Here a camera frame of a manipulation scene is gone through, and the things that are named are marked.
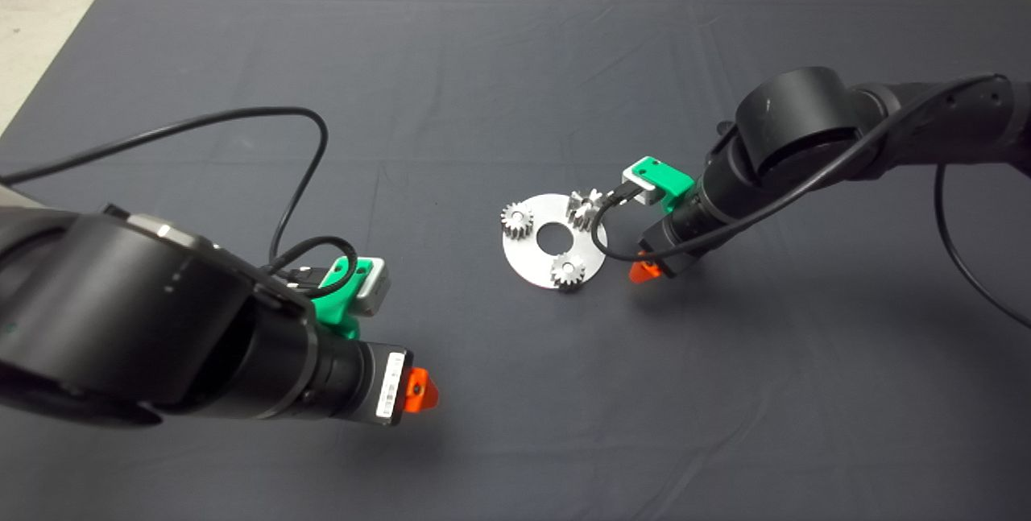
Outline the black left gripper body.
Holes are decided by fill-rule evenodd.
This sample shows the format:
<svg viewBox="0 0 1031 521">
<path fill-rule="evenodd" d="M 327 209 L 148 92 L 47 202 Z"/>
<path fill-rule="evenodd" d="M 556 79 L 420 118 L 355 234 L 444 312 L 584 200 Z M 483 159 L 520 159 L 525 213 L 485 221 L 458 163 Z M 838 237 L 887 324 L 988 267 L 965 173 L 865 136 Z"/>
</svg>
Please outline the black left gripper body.
<svg viewBox="0 0 1031 521">
<path fill-rule="evenodd" d="M 358 341 L 358 352 L 363 364 L 361 382 L 351 400 L 351 421 L 394 427 L 402 419 L 415 355 L 405 346 L 383 341 Z"/>
</svg>

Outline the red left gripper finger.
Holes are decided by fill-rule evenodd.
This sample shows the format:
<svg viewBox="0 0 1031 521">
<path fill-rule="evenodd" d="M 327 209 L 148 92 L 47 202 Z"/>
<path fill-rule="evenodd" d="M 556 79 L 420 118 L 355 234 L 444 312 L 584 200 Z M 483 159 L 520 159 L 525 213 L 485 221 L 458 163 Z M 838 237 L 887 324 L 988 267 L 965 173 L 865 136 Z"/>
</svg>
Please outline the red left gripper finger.
<svg viewBox="0 0 1031 521">
<path fill-rule="evenodd" d="M 405 382 L 403 411 L 409 414 L 437 408 L 439 390 L 431 375 L 424 368 L 410 368 Z"/>
</svg>

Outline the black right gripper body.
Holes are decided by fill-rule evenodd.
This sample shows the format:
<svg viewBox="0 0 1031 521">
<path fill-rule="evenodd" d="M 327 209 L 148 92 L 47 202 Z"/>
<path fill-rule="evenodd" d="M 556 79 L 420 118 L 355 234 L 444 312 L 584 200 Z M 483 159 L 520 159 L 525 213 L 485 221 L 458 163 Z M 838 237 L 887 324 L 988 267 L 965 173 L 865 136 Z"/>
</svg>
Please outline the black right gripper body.
<svg viewBox="0 0 1031 521">
<path fill-rule="evenodd" d="M 656 221 L 640 236 L 640 249 L 647 254 L 665 252 L 666 250 L 673 249 L 678 243 L 681 243 L 681 238 L 677 235 L 677 231 L 674 230 L 673 224 L 668 219 Z M 672 279 L 680 275 L 681 272 L 688 271 L 699 259 L 699 254 L 695 252 L 680 252 L 663 258 L 653 259 L 648 262 L 655 264 L 655 267 L 659 268 L 663 276 Z"/>
</svg>

